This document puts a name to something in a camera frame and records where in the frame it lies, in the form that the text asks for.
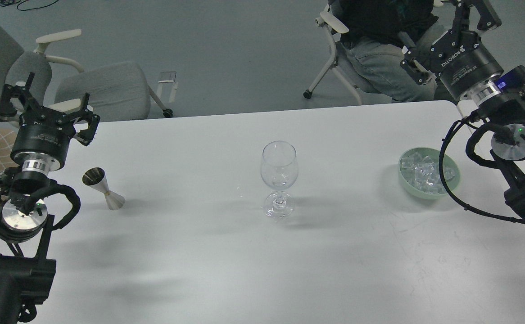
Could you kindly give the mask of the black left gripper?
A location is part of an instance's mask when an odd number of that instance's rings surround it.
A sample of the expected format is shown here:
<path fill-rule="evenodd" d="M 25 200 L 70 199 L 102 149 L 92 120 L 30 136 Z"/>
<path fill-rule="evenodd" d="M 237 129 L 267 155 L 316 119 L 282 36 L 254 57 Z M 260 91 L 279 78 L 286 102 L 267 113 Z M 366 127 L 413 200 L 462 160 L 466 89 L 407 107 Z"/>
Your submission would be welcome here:
<path fill-rule="evenodd" d="M 84 146 L 93 141 L 100 116 L 88 108 L 90 94 L 81 99 L 61 101 L 40 105 L 30 92 L 35 73 L 30 72 L 24 86 L 3 86 L 0 97 L 0 122 L 18 122 L 11 159 L 22 166 L 26 160 L 43 160 L 49 171 L 57 171 L 65 166 L 71 138 Z M 87 123 L 80 131 L 75 124 Z"/>

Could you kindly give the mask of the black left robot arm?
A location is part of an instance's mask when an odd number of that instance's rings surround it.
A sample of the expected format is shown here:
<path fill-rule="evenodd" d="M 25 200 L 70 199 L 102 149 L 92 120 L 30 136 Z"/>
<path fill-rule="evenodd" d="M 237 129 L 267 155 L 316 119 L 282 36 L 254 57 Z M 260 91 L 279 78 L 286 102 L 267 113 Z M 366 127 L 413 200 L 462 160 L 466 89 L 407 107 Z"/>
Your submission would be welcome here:
<path fill-rule="evenodd" d="M 63 168 L 71 139 L 90 145 L 100 122 L 89 94 L 73 112 L 40 105 L 30 92 L 33 78 L 5 84 L 0 98 L 0 122 L 19 123 L 10 154 L 16 166 L 0 172 L 0 324 L 34 320 L 49 297 L 57 265 L 48 258 L 52 232 L 81 209 L 75 190 L 49 172 Z"/>

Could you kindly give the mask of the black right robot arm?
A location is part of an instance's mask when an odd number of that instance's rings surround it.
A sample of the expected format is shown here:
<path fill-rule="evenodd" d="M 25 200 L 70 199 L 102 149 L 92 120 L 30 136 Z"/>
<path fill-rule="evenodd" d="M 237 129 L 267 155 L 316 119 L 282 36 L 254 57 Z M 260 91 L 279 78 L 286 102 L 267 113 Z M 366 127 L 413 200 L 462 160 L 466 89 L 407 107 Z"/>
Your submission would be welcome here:
<path fill-rule="evenodd" d="M 493 219 L 525 225 L 525 174 L 516 165 L 525 160 L 525 67 L 510 72 L 503 68 L 481 43 L 479 32 L 493 30 L 502 22 L 487 0 L 454 0 L 452 27 L 432 43 L 419 49 L 405 31 L 398 36 L 406 53 L 401 67 L 419 85 L 436 76 L 456 100 L 472 100 L 477 109 L 453 123 L 442 140 L 439 176 L 445 185 L 443 160 L 448 144 L 463 126 L 482 121 L 466 144 L 466 155 L 479 166 L 497 169 L 509 188 L 505 203 L 516 217 L 493 215 L 460 200 L 450 188 L 448 195 L 466 211 Z"/>

